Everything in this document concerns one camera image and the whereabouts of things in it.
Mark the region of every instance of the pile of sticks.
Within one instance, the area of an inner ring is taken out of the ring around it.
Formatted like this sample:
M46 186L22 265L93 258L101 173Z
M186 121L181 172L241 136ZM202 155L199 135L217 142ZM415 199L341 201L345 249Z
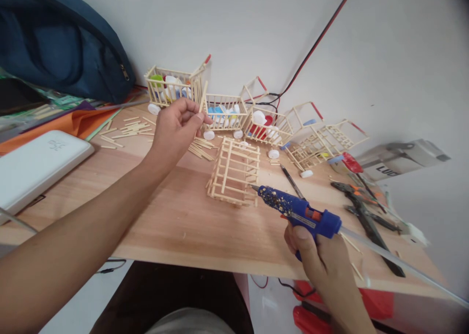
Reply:
M124 119L125 122L132 121L139 119L139 116ZM118 138L124 138L124 137L129 137L129 136L137 136L139 134L141 135L149 135L149 136L154 136L155 134L150 133L149 131L152 130L152 124L153 126L156 126L156 123L154 121L151 121L150 119L147 119L142 116L144 119L144 122L141 120L133 121L130 123L125 124L123 127L120 129L118 128L111 128L112 125L112 120L110 120L105 127L103 127L104 131L101 131L99 133L100 139L105 141L106 143L110 143L112 146L101 146L101 148L107 148L107 149L116 149L117 147L124 148L123 145L119 144L116 142L116 139ZM105 134L110 134L113 133L116 130L120 130L121 134L118 134L116 136L108 137L105 136Z
M191 145L189 146L189 152L198 156L200 159L205 158L208 161L212 161L213 157L210 154L206 153L203 150L203 148L212 149L214 147L215 146L211 144L209 141L203 138L196 137L194 141L191 143Z

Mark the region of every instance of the orange sheet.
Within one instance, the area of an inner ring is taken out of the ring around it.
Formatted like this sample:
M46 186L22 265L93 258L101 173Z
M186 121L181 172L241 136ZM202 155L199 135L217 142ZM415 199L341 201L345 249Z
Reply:
M73 111L60 118L52 120L31 131L20 134L0 144L0 156L11 152L25 143L51 130L60 130L75 137L85 139L104 123L116 110Z

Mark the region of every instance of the wooden table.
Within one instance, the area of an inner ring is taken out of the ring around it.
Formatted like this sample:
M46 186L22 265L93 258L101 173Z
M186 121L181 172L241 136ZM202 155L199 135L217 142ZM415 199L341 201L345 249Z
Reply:
M120 112L112 127L120 128L125 118L149 114L146 105L130 107ZM19 217L41 230L97 196L122 175L135 167L149 150L152 136L142 135L119 139L124 148L109 150L99 138L91 141L96 152L79 167L50 188L46 198L27 208ZM220 138L212 141L219 144ZM294 190L279 166L271 166L262 146L259 181L294 194ZM210 153L215 156L216 150ZM314 208L328 209L341 216L343 224L364 235L357 218L343 209L351 202L344 194L330 186L332 179L350 183L336 174L327 164L314 168L314 176L302 179L285 153L281 162L287 167L304 196ZM213 162L186 153L177 167L155 192L146 210L134 223L113 256L135 260L175 264L181 266L219 269L232 272L269 275L292 279L306 279L301 263L289 252L283 239L286 221L278 212L259 200L259 206L237 207L206 196ZM391 252L398 250L402 258L435 280L446 281L424 250L408 244L397 233L377 225ZM32 234L13 223L0 227L0 243L19 245ZM443 297L438 290L408 275L399 278L391 273L380 256L359 242L355 244L363 256L347 244L350 260L371 278L371 288ZM359 287L364 283L356 276Z

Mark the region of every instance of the white wall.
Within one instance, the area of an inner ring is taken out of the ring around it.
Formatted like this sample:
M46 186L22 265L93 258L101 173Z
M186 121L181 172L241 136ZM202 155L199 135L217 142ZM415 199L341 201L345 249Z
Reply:
M259 75L280 92L341 0L85 0L147 68L194 70L212 56L210 91ZM387 181L398 211L432 242L451 287L469 295L469 23L465 0L349 0L282 98L313 100L377 144L425 138L453 159Z

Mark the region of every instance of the backpack zipper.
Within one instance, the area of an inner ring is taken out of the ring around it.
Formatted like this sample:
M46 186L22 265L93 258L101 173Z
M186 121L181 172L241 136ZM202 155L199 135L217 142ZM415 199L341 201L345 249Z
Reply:
M124 64L121 64L121 70L122 70L122 73L124 74L124 77L125 77L126 81L130 80L130 77L127 74L127 70L126 70L126 67L124 66Z

